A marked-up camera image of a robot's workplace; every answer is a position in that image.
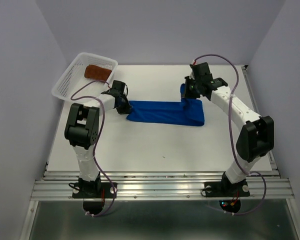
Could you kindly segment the blue towel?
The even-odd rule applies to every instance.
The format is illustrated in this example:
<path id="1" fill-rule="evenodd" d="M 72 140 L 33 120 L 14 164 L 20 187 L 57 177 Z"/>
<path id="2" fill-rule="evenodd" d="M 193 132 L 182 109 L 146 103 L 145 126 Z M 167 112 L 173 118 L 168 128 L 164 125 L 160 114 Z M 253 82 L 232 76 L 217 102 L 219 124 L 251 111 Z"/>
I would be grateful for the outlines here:
<path id="1" fill-rule="evenodd" d="M 175 101 L 132 100 L 126 119 L 139 123 L 201 127 L 205 124 L 203 103 L 199 99 L 182 97 Z"/>

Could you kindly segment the brown towel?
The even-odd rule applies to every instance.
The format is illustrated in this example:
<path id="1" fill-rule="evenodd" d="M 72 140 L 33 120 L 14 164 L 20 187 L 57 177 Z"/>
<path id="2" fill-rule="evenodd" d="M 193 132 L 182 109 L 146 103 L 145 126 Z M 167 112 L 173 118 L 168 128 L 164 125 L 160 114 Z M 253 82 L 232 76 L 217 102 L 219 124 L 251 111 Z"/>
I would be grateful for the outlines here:
<path id="1" fill-rule="evenodd" d="M 90 64 L 85 68 L 84 77 L 92 80 L 101 80 L 106 82 L 112 71 L 97 65 Z"/>

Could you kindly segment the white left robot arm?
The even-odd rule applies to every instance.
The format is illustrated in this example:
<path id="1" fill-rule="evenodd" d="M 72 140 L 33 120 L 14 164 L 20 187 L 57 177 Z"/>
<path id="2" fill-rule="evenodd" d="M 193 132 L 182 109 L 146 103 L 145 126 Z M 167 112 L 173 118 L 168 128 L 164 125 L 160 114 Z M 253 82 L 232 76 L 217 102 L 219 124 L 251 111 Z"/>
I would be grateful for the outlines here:
<path id="1" fill-rule="evenodd" d="M 78 182 L 69 186 L 75 196 L 81 194 L 96 197 L 101 193 L 102 185 L 101 169 L 96 164 L 95 149 L 105 124 L 106 112 L 115 109 L 120 115 L 129 114 L 132 106 L 128 100 L 128 87 L 119 80 L 114 80 L 109 89 L 97 97 L 75 97 L 89 85 L 90 83 L 87 83 L 70 97 L 72 101 L 90 101 L 84 104 L 73 103 L 70 106 L 64 137 L 73 147 L 79 166 Z"/>

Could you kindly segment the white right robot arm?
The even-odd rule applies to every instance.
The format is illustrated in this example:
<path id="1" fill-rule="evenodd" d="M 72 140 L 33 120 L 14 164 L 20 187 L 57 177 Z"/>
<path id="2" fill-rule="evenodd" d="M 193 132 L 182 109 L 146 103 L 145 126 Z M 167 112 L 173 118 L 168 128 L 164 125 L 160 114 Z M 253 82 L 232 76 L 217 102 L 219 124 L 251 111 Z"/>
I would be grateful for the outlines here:
<path id="1" fill-rule="evenodd" d="M 184 97 L 206 97 L 228 116 L 228 126 L 240 131 L 231 140 L 234 161 L 222 174 L 221 181 L 209 183 L 209 197 L 230 196 L 242 190 L 253 166 L 274 148 L 274 120 L 261 116 L 243 103 L 222 78 L 214 78 L 208 63 L 191 64 L 191 74 L 185 77 Z"/>

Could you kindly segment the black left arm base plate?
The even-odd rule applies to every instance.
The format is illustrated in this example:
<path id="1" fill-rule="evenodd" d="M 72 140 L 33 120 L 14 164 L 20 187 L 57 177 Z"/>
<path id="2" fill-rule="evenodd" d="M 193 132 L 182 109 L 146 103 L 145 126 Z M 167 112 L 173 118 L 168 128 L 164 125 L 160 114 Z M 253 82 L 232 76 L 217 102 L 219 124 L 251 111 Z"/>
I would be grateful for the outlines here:
<path id="1" fill-rule="evenodd" d="M 73 199 L 112 199 L 116 194 L 109 182 L 83 181 L 70 182 L 68 186 L 72 189 Z"/>

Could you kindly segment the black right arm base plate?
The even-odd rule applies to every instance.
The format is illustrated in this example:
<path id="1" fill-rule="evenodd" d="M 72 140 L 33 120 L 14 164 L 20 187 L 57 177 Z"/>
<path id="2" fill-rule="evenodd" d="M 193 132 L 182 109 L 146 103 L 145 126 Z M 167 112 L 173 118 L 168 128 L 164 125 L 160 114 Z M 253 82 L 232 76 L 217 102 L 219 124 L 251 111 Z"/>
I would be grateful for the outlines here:
<path id="1" fill-rule="evenodd" d="M 201 195 L 207 198 L 232 198 L 249 197 L 250 191 L 247 182 L 231 184 L 222 183 L 221 181 L 208 181 L 204 183 L 204 188 L 201 190 Z"/>

